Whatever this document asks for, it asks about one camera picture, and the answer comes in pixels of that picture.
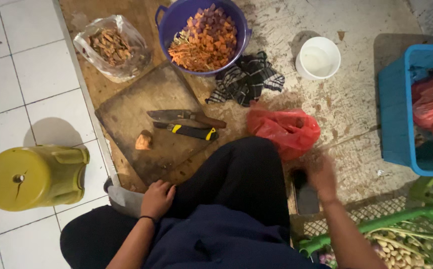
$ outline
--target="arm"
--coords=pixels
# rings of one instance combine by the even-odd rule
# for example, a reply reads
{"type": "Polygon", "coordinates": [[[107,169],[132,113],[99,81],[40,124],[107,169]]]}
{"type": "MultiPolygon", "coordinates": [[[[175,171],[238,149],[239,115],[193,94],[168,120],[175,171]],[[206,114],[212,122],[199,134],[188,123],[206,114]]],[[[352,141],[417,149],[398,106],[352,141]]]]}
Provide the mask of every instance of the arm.
{"type": "MultiPolygon", "coordinates": [[[[143,196],[141,215],[152,217],[158,221],[172,205],[175,192],[175,186],[168,182],[164,183],[159,180],[152,183],[143,196]]],[[[117,254],[110,261],[107,269],[141,268],[154,233],[153,221],[149,218],[140,218],[117,254]]]]}
{"type": "Polygon", "coordinates": [[[339,268],[387,269],[339,201],[331,160],[327,156],[322,156],[307,166],[307,173],[309,183],[318,192],[323,205],[331,246],[339,268]]]}

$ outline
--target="hand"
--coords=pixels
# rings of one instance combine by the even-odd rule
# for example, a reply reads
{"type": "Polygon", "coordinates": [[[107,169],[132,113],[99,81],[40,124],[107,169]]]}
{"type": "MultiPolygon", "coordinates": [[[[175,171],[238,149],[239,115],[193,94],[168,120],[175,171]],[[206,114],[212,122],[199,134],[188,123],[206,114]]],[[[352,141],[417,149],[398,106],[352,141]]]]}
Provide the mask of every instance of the hand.
{"type": "Polygon", "coordinates": [[[336,195],[336,176],[333,160],[327,155],[320,155],[305,164],[309,184],[316,189],[321,202],[338,200],[336,195]]]}
{"type": "Polygon", "coordinates": [[[176,191],[170,182],[153,182],[143,196],[141,215],[158,221],[170,209],[176,191]]]}

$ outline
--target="mobile phone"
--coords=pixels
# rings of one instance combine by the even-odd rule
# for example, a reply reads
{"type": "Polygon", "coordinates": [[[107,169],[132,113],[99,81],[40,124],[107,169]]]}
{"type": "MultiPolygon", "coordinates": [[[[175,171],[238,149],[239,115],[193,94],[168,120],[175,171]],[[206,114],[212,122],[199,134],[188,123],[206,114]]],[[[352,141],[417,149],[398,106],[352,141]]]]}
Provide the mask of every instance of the mobile phone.
{"type": "Polygon", "coordinates": [[[298,215],[319,213],[318,193],[309,185],[306,172],[297,169],[292,172],[291,176],[298,215]]]}

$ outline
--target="black and white rag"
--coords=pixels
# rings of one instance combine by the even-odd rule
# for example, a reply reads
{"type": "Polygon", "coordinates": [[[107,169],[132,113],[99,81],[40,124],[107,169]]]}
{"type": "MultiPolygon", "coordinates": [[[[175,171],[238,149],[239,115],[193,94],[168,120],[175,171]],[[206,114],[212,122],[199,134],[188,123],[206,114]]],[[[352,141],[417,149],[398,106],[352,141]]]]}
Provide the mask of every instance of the black and white rag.
{"type": "Polygon", "coordinates": [[[227,69],[218,72],[215,79],[216,90],[205,99],[206,103],[235,99],[248,107],[249,101],[258,101],[263,89],[281,92],[284,85],[284,76],[271,68],[264,51],[241,56],[227,69]]]}

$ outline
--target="knife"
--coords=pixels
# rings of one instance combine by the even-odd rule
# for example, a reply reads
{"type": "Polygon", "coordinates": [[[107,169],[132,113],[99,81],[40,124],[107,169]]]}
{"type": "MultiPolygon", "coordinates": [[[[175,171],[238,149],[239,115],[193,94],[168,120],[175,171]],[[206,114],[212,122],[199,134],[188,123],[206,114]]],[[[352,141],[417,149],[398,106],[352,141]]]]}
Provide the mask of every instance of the knife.
{"type": "Polygon", "coordinates": [[[153,126],[159,129],[166,129],[175,134],[191,136],[204,140],[215,140],[218,138],[218,133],[215,128],[200,129],[185,125],[164,124],[158,122],[153,122],[153,126]]]}
{"type": "Polygon", "coordinates": [[[226,122],[208,118],[202,112],[195,113],[191,110],[185,109],[172,109],[172,110],[154,110],[147,111],[148,116],[152,119],[162,122],[162,121],[174,121],[174,120],[194,120],[196,122],[210,125],[215,128],[224,129],[226,128],[226,122]]]}

